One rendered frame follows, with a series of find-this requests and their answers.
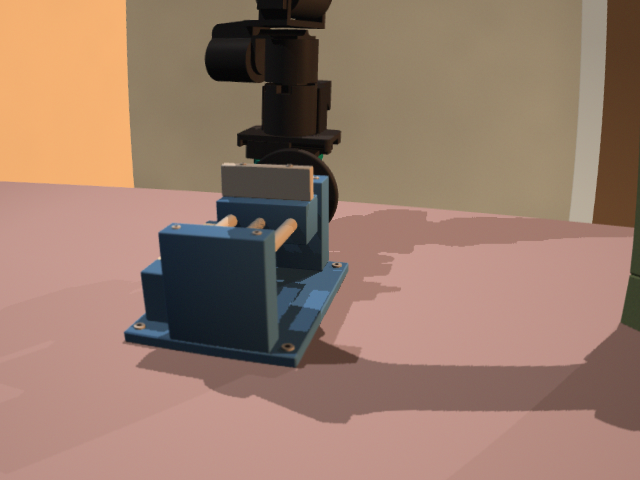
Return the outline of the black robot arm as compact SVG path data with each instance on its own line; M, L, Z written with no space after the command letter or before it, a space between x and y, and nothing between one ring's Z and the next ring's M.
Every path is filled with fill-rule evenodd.
M265 82L281 85L281 93L291 93L291 86L318 82L316 133L320 134L327 129L331 81L318 80L319 39L301 29L325 29L331 2L256 0L258 20L214 26L205 53L209 76L215 81L262 83L266 66ZM271 29L283 27L298 29Z

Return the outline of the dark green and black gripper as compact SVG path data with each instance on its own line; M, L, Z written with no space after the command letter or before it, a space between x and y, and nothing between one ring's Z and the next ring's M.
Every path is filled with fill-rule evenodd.
M246 158L257 164L273 151L298 147L321 160L330 154L333 144L341 142L341 131L316 133L317 88L318 82L307 83L281 93L281 85L265 83L264 130L256 125L237 133L237 146L246 145Z

